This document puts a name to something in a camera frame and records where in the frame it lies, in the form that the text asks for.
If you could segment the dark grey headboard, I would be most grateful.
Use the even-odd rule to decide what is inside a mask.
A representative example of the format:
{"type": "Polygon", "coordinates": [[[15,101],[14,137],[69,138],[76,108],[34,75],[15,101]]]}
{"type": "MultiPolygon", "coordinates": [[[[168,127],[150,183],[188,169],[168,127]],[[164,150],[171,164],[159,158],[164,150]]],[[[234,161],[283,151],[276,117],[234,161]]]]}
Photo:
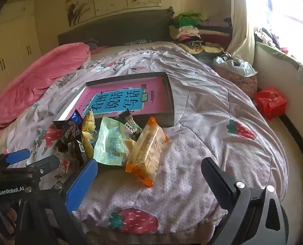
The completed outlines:
{"type": "Polygon", "coordinates": [[[169,26],[174,10],[153,9],[108,16],[58,35],[59,45],[94,39],[100,45],[117,47],[136,40],[171,41],[169,26]]]}

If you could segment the cream curtain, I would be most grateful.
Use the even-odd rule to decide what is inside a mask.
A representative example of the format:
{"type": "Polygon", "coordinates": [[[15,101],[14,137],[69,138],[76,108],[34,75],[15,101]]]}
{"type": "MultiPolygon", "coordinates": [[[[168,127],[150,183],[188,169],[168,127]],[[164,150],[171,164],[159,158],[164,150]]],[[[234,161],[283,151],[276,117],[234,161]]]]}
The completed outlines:
{"type": "Polygon", "coordinates": [[[255,54],[255,16],[252,0],[231,0],[232,40],[227,51],[253,64],[255,54]]]}

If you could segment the strawberry print bed cover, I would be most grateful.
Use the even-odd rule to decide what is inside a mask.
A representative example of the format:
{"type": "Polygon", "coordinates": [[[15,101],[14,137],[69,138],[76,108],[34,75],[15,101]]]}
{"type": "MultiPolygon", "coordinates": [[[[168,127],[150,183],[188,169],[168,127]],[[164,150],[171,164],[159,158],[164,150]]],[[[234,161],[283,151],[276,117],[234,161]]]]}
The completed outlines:
{"type": "Polygon", "coordinates": [[[97,175],[74,213],[85,231],[118,238],[120,231],[109,226],[111,216],[138,209],[157,218],[157,235],[210,238],[226,213],[201,174],[205,157],[251,187],[273,185],[278,198],[285,198],[288,160],[277,135],[242,90],[178,47],[128,50],[65,75],[1,133],[0,153],[35,151],[39,135],[84,83],[133,75],[135,66],[168,74],[174,125],[166,129],[169,141],[153,187],[120,169],[97,175]]]}

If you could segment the blue Oreo cookie packet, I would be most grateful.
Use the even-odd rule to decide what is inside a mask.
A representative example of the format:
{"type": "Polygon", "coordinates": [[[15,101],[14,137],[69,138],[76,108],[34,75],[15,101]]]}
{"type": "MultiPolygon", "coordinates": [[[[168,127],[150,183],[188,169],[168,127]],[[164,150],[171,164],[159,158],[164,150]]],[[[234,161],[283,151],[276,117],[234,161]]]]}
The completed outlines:
{"type": "Polygon", "coordinates": [[[75,110],[72,116],[64,124],[62,131],[62,142],[69,144],[81,134],[82,117],[78,110],[75,110]]]}

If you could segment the pink folded quilt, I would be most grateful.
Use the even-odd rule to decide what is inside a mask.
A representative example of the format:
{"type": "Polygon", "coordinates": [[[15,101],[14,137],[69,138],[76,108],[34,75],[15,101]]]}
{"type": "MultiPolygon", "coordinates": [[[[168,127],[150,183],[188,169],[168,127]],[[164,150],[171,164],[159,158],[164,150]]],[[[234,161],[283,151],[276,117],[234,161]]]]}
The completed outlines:
{"type": "Polygon", "coordinates": [[[54,48],[33,62],[0,92],[0,128],[35,104],[59,78],[76,71],[91,56],[85,43],[54,48]]]}

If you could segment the cream wardrobe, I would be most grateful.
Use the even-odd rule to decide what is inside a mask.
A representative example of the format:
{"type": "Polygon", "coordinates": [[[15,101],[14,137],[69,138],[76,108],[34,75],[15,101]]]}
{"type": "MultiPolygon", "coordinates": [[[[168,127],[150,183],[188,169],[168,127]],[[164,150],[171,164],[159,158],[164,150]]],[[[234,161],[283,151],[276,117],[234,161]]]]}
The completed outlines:
{"type": "Polygon", "coordinates": [[[4,5],[0,10],[0,92],[40,57],[34,1],[4,5]]]}

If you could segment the red plastic bag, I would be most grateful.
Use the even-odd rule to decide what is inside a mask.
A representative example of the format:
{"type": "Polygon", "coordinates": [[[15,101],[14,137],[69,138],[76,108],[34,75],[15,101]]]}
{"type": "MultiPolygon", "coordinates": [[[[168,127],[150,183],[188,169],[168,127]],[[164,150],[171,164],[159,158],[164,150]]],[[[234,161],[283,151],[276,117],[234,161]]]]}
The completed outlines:
{"type": "Polygon", "coordinates": [[[288,104],[284,95],[275,87],[266,87],[255,95],[255,102],[263,116],[272,120],[285,114],[288,104]]]}

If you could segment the white plastic bag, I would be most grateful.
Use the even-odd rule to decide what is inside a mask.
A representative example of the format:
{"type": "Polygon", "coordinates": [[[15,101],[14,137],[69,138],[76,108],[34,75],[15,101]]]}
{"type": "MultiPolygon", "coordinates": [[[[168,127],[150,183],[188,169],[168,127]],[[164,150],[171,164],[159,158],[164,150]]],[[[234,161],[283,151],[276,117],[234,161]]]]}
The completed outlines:
{"type": "Polygon", "coordinates": [[[242,77],[252,77],[258,73],[249,62],[228,53],[215,57],[213,66],[223,68],[242,77]]]}

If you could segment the floral basket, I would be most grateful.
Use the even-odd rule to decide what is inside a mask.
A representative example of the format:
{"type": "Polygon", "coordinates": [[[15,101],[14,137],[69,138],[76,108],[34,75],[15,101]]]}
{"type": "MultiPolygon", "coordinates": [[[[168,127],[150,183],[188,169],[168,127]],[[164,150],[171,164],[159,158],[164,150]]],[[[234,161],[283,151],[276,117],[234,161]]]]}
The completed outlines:
{"type": "Polygon", "coordinates": [[[256,95],[258,90],[258,80],[256,75],[251,77],[243,77],[218,66],[214,66],[213,69],[221,77],[235,84],[251,99],[253,99],[256,95]]]}

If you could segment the pile of folded clothes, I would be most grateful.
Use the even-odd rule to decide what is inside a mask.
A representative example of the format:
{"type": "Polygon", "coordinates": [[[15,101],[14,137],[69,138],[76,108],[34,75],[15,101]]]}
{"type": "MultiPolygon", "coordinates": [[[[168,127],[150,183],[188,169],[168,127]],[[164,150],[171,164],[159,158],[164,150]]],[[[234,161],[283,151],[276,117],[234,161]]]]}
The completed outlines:
{"type": "Polygon", "coordinates": [[[178,14],[169,26],[171,39],[191,55],[223,54],[233,36],[231,18],[204,18],[202,13],[188,11],[178,14]]]}

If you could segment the clothes on window sill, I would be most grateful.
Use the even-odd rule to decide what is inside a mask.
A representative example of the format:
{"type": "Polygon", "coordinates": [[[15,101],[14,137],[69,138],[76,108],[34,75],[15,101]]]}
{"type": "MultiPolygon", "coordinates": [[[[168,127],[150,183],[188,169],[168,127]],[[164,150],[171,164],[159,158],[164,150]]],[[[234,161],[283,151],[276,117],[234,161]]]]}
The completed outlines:
{"type": "Polygon", "coordinates": [[[254,32],[255,42],[263,50],[291,64],[297,70],[297,82],[303,84],[303,32],[276,34],[261,28],[254,32]]]}

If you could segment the orange wafer biscuit packet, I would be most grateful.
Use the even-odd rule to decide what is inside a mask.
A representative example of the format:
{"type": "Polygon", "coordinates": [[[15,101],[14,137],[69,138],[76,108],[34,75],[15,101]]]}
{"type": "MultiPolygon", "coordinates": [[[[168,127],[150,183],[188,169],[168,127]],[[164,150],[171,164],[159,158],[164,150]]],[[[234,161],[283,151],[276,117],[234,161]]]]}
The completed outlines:
{"type": "Polygon", "coordinates": [[[141,132],[126,163],[126,173],[138,177],[146,187],[152,187],[160,163],[161,153],[168,136],[150,117],[141,132]]]}

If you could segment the light green snack packet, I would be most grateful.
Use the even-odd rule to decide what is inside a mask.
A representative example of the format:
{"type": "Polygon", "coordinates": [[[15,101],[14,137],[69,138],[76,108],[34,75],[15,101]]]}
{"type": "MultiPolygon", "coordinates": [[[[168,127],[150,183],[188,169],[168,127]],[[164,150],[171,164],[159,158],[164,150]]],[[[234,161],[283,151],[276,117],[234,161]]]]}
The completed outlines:
{"type": "Polygon", "coordinates": [[[100,164],[125,166],[136,141],[130,138],[123,123],[103,117],[93,158],[100,164]]]}

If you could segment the yellow snack packet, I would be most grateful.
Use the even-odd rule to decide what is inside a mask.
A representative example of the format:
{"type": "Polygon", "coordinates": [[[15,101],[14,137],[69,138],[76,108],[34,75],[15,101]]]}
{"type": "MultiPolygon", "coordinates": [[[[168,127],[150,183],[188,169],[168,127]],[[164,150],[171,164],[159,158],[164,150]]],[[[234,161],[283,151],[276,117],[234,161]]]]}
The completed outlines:
{"type": "Polygon", "coordinates": [[[81,139],[88,158],[93,158],[95,143],[98,134],[96,133],[96,124],[93,111],[89,109],[85,115],[81,128],[81,139]]]}

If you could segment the dark green seaweed snack packet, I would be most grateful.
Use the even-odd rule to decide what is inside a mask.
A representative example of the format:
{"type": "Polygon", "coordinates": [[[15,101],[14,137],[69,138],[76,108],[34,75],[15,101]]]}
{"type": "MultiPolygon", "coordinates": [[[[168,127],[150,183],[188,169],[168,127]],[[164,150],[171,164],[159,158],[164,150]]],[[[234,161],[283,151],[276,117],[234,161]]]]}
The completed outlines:
{"type": "Polygon", "coordinates": [[[140,134],[142,133],[142,128],[135,122],[129,109],[121,112],[116,120],[124,125],[124,130],[130,136],[130,139],[137,141],[140,134]]]}

